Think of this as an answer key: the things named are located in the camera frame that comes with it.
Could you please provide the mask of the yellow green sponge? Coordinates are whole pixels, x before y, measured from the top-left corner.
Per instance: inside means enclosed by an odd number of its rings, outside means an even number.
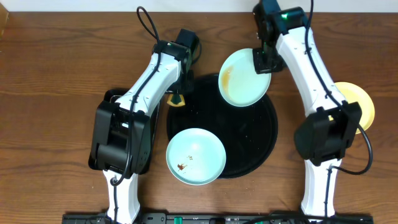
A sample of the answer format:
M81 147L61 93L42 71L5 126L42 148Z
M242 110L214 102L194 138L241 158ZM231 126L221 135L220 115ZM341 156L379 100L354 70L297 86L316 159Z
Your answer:
M170 94L167 99L167 104L172 107L185 106L185 99L184 99L183 95Z

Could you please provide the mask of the light blue plate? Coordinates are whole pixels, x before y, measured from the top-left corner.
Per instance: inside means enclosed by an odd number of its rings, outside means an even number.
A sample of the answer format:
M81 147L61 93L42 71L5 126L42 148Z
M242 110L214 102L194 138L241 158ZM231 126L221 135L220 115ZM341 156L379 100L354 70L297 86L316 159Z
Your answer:
M170 140L166 163L179 181L188 185L205 185L223 172L226 151L220 139L210 131L190 128Z
M257 74L253 49L231 54L221 67L218 88L223 99L232 106L245 107L259 101L271 84L271 73Z

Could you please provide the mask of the yellow plate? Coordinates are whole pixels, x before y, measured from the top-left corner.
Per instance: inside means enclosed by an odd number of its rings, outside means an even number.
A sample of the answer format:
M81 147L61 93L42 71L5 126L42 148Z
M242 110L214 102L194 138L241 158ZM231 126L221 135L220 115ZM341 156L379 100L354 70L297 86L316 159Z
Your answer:
M375 107L371 97L361 87L353 83L337 82L335 86L345 96L348 103L359 103L362 111L359 124L366 131L372 125L375 117Z

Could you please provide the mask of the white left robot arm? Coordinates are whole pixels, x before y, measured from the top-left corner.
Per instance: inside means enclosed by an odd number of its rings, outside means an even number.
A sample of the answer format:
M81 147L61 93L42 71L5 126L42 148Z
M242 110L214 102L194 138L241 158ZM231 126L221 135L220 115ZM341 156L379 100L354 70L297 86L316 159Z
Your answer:
M98 105L88 165L106 177L105 223L133 223L137 218L138 176L149 168L161 100L165 94L182 96L193 90L190 66L199 44L196 33L186 29L175 41L158 41L133 87L108 90Z

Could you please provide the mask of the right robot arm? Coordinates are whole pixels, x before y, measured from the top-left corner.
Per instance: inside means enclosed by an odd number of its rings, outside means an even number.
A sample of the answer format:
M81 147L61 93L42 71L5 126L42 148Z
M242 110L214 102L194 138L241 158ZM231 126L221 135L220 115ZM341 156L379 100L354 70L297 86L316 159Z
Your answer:
M301 7L282 10L276 0L253 9L261 47L252 51L256 73L288 68L302 98L305 120L294 132L295 148L305 161L301 210L308 216L335 215L335 181L362 115L336 87L318 52L310 18Z

